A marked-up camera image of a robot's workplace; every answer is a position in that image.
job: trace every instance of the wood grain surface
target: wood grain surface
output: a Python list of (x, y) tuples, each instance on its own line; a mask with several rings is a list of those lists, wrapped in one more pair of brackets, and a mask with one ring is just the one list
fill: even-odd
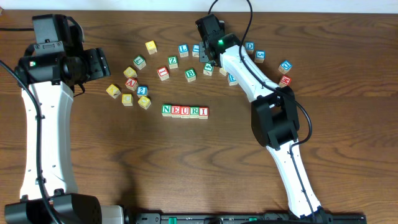
[[(250, 104), (239, 86), (215, 70), (179, 58), (162, 82), (156, 69), (177, 46), (200, 41), (199, 12), (4, 11), (0, 27), (32, 27), (33, 15), (72, 16), (84, 28), (85, 49), (102, 47), (111, 77), (86, 84), (71, 113), (72, 163), (80, 193), (104, 205), (182, 212), (254, 213), (287, 210), (271, 155), (256, 142)], [(217, 13), (227, 32), (243, 35), (248, 13)], [(297, 99), (313, 121), (301, 153), (314, 192), (335, 213), (364, 213), (368, 223), (398, 223), (398, 17), (376, 14), (255, 13), (247, 40), (267, 58), (260, 69), (274, 82), (283, 60)], [(145, 42), (158, 52), (149, 55)], [(14, 67), (33, 32), (0, 32), (0, 59)], [(105, 92), (124, 87), (123, 70), (143, 55), (138, 82), (152, 105), (126, 108)], [(197, 80), (187, 83), (184, 70)], [(208, 120), (164, 118), (163, 103), (209, 106)], [(21, 89), (0, 69), (0, 207), (19, 201), (26, 160)], [(300, 114), (304, 138), (307, 125)], [(0, 209), (4, 223), (4, 210)]]

